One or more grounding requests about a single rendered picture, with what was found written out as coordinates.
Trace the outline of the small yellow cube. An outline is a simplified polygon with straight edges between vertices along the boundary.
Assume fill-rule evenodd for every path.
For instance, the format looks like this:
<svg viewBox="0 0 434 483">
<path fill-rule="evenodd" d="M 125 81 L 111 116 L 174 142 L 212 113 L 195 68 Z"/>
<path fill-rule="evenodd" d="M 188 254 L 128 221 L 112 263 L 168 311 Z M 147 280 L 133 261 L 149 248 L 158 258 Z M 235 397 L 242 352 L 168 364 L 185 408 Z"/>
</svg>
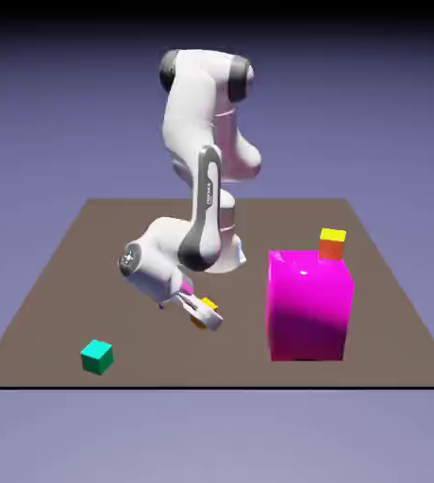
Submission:
<svg viewBox="0 0 434 483">
<path fill-rule="evenodd" d="M 341 260 L 345 238 L 345 230 L 323 227 L 319 238 L 319 259 Z"/>
<path fill-rule="evenodd" d="M 207 297 L 194 297 L 191 309 L 191 321 L 198 328 L 215 331 L 223 320 L 217 312 L 218 306 Z"/>
</svg>

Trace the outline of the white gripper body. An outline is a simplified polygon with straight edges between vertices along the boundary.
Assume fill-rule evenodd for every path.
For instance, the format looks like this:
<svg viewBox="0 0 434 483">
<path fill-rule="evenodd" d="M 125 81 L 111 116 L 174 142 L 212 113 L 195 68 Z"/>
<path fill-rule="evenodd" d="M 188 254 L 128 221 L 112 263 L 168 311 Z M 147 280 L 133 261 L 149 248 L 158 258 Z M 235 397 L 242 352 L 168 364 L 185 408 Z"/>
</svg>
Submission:
<svg viewBox="0 0 434 483">
<path fill-rule="evenodd" d="M 180 292 L 177 298 L 198 328 L 216 331 L 220 327 L 223 317 L 202 299 L 194 294 L 188 295 L 183 292 Z"/>
</svg>

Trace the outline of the large magenta box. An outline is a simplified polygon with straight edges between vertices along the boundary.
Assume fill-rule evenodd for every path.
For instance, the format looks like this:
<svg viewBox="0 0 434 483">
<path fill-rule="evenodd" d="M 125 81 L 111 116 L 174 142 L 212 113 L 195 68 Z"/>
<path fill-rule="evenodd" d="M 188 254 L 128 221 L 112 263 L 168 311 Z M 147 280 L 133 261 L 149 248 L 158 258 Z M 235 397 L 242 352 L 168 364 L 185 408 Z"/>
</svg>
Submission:
<svg viewBox="0 0 434 483">
<path fill-rule="evenodd" d="M 316 251 L 269 253 L 266 331 L 272 361 L 343 360 L 354 281 Z"/>
</svg>

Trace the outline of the small teal cube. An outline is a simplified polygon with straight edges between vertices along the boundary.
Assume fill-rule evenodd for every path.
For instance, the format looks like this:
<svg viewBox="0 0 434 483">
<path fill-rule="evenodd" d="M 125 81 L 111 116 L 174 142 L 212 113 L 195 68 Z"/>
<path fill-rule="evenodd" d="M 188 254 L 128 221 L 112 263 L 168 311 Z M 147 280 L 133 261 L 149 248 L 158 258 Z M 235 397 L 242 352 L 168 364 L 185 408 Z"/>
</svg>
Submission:
<svg viewBox="0 0 434 483">
<path fill-rule="evenodd" d="M 92 340 L 80 352 L 84 371 L 102 375 L 113 363 L 113 347 L 110 343 Z"/>
</svg>

